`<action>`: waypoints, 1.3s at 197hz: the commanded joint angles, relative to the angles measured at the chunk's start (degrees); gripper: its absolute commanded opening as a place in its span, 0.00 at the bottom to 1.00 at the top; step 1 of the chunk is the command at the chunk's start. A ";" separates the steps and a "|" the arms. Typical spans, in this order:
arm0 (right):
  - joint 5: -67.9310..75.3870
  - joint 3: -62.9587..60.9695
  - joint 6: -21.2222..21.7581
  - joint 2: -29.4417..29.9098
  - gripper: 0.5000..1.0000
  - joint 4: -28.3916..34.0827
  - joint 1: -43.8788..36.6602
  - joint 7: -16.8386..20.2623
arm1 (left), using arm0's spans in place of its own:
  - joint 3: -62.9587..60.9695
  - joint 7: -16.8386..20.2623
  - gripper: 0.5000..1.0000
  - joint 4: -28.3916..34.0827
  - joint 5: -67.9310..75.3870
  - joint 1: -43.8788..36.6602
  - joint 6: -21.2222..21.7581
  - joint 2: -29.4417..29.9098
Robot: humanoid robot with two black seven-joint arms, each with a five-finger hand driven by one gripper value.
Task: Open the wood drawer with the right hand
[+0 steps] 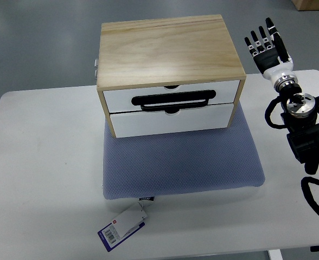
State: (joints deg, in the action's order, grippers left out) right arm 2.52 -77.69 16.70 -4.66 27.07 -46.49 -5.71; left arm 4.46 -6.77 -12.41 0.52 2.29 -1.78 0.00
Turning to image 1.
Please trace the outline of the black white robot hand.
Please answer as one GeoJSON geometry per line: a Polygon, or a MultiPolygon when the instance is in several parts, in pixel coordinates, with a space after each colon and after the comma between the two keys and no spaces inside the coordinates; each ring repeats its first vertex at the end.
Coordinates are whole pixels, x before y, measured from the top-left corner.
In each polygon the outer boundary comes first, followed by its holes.
{"type": "Polygon", "coordinates": [[[260,37],[252,30],[251,38],[244,40],[263,78],[279,92],[285,85],[297,83],[298,79],[293,72],[293,60],[272,19],[266,18],[265,24],[265,28],[258,28],[260,37]]]}

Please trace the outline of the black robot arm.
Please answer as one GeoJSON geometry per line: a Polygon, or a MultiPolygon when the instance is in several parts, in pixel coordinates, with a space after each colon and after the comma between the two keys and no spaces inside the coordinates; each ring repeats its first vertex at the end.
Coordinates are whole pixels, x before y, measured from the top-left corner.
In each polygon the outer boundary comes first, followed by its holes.
{"type": "Polygon", "coordinates": [[[274,129],[287,129],[287,140],[295,158],[304,165],[307,176],[301,181],[303,195],[319,216],[310,184],[319,186],[319,96],[302,92],[294,80],[275,85],[278,96],[265,111],[266,123],[274,129]]]}

